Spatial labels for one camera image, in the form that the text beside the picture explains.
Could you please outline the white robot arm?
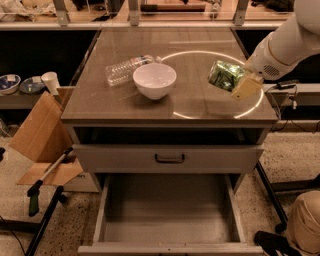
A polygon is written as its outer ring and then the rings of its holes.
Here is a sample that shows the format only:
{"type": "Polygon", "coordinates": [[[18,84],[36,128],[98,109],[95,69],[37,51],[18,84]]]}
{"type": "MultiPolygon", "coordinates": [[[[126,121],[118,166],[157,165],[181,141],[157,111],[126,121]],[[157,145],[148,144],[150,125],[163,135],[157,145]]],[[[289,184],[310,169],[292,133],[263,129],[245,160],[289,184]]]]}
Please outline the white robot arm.
{"type": "Polygon", "coordinates": [[[248,98],[262,90],[264,80],[278,80],[319,53],[320,0],[295,0],[294,13],[266,36],[245,62],[245,73],[231,96],[248,98]]]}

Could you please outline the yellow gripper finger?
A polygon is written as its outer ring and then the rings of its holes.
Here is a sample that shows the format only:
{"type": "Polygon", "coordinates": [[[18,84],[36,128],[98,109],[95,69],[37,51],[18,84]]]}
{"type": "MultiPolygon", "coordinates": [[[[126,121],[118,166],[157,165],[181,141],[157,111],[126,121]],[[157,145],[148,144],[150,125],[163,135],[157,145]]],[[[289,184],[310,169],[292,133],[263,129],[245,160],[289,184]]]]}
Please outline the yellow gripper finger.
{"type": "Polygon", "coordinates": [[[262,89],[263,77],[245,73],[231,92],[231,97],[240,101],[258,93],[262,89]]]}

